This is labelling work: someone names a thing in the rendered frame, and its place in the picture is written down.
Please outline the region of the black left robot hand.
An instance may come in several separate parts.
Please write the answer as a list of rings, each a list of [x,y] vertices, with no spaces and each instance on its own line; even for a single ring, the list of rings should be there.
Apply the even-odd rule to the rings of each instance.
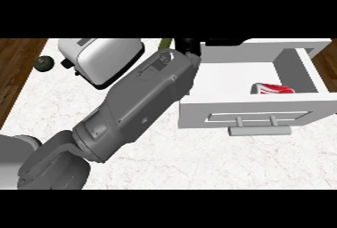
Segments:
[[[246,38],[176,38],[175,49],[182,54],[202,56],[202,44],[206,46],[238,46],[247,41]]]

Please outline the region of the white open drawer box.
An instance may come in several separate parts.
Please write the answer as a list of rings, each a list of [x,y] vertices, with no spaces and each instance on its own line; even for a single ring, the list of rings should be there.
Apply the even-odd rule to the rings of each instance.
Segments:
[[[329,101],[336,95],[320,78],[312,58],[329,38],[252,38],[238,46],[202,46],[194,102]],[[293,94],[256,95],[256,83],[289,86]]]

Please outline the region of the red and white can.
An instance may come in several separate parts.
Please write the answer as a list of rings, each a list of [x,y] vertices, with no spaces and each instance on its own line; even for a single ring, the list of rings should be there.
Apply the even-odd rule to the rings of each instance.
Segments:
[[[256,83],[252,86],[252,94],[293,94],[296,90],[284,85]]]

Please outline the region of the olive green object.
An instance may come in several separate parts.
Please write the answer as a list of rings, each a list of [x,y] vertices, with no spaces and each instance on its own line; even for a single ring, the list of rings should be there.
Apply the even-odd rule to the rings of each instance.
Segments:
[[[172,42],[173,42],[172,38],[163,38],[162,42],[160,42],[159,49],[163,50],[163,49],[169,48],[172,45]]]

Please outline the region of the white toaster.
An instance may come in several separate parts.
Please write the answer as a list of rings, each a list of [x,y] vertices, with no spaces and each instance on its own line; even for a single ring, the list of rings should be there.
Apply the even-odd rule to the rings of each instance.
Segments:
[[[123,76],[145,52],[139,38],[61,38],[63,66],[102,90]]]

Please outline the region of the dark green round vegetable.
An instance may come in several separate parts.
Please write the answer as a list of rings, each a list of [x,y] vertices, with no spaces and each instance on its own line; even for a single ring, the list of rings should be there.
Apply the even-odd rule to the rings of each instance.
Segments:
[[[34,68],[40,72],[49,71],[55,66],[55,59],[51,56],[40,56],[34,61]]]

